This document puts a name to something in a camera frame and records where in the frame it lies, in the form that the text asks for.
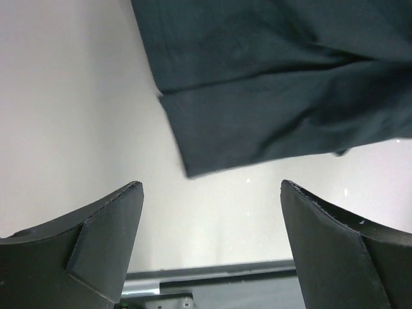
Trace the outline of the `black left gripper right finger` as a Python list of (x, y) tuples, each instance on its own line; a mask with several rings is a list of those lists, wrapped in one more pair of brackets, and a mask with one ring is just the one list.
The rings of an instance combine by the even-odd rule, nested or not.
[(411, 234), (289, 180), (281, 208), (306, 308), (411, 309)]

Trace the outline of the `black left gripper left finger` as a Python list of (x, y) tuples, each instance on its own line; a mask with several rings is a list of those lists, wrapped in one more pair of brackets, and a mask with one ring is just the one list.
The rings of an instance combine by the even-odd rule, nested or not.
[(143, 202), (143, 186), (133, 181), (1, 239), (1, 308), (114, 308)]

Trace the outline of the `black t shirt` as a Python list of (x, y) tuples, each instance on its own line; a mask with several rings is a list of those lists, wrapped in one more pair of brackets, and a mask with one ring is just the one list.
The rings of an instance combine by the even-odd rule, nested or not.
[(410, 1), (133, 1), (188, 177), (411, 137)]

